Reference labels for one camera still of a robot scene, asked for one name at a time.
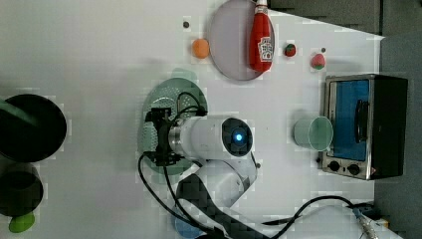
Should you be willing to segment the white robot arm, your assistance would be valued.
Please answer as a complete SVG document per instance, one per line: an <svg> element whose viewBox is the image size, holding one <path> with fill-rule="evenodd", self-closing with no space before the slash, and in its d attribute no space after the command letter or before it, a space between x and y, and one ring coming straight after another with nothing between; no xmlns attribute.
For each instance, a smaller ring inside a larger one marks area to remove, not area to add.
<svg viewBox="0 0 422 239"><path fill-rule="evenodd" d="M254 136L246 122L191 106L177 112L153 108L144 127L156 145L144 149L140 159L160 168L166 181L169 168L180 161L197 167L168 187L174 216L216 239L271 238L270 228L232 209L258 175Z"/></svg>

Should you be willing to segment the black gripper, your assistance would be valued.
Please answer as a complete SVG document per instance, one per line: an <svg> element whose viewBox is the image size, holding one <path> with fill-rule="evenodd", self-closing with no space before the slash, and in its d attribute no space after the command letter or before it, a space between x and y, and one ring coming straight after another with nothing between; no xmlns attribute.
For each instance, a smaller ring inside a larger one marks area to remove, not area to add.
<svg viewBox="0 0 422 239"><path fill-rule="evenodd" d="M169 144L168 135L173 122L169 119L171 108L152 108L147 114L145 121L151 122L157 133L158 145L154 151L147 151L145 155L156 166L174 165L180 160Z"/></svg>

